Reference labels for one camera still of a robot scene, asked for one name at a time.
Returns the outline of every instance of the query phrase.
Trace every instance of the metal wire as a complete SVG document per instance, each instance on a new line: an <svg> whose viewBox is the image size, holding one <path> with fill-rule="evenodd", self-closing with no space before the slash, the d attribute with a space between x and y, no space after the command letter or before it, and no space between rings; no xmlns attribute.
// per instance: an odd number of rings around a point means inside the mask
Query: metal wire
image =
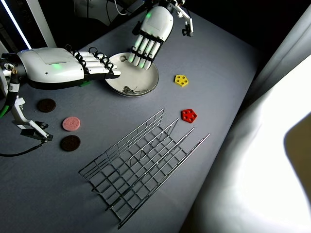
<svg viewBox="0 0 311 233"><path fill-rule="evenodd" d="M161 128L164 109L91 161L79 173L101 195L122 227L185 160L205 141L204 137L186 153L171 137L178 119Z"/></svg>

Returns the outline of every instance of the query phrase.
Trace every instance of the white plate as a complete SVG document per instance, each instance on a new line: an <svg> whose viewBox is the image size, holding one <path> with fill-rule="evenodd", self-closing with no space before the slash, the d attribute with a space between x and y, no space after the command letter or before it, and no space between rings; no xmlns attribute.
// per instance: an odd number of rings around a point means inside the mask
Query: white plate
<svg viewBox="0 0 311 233"><path fill-rule="evenodd" d="M131 97L145 95L156 87L159 72L155 64L152 64L149 70L135 67L128 62L129 56L129 52L124 52L109 58L118 67L117 70L121 71L121 75L116 79L106 79L106 81L121 95Z"/></svg>

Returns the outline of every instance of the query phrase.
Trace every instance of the pink cookie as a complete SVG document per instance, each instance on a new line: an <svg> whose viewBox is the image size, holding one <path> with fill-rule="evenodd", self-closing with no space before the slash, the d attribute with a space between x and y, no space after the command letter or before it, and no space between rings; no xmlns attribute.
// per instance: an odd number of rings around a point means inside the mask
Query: pink cookie
<svg viewBox="0 0 311 233"><path fill-rule="evenodd" d="M63 121L63 128L67 131L75 131L80 127L80 120L75 116L67 117Z"/></svg>

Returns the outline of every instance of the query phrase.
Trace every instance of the red pentagon toy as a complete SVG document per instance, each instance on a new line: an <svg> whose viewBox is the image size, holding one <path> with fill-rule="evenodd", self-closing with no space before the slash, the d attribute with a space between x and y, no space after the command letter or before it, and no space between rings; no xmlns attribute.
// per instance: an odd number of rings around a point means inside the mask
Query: red pentagon toy
<svg viewBox="0 0 311 233"><path fill-rule="evenodd" d="M193 123L197 117L197 114L191 108L181 111L181 119L188 123Z"/></svg>

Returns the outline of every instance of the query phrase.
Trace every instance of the tabletop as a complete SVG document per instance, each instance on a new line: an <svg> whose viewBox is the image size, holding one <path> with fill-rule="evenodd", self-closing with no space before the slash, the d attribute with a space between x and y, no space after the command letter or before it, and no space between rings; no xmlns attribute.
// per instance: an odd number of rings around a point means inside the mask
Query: tabletop
<svg viewBox="0 0 311 233"><path fill-rule="evenodd" d="M85 48L95 46L108 56L128 51L136 37L131 19ZM174 27L155 59L157 87L145 96L128 98L112 91L105 81L62 90L37 90L28 85L19 95L26 101L26 118L49 124L52 142L26 155L0 158L0 232L95 233L178 232L226 137L260 62L260 53L228 32L192 14L194 37L182 36L184 21L174 16ZM189 85L174 84L184 74ZM39 100L51 98L56 109L42 113ZM172 137L195 130L183 143L188 151L207 133L210 137L117 230L118 221L91 185L78 174L87 163L136 126L165 108L163 126L192 108L198 115L189 124L180 120ZM69 133L62 121L76 116L79 130ZM7 114L0 121L0 152L24 151L38 142L23 137ZM63 137L74 134L81 145L73 152L60 148Z"/></svg>

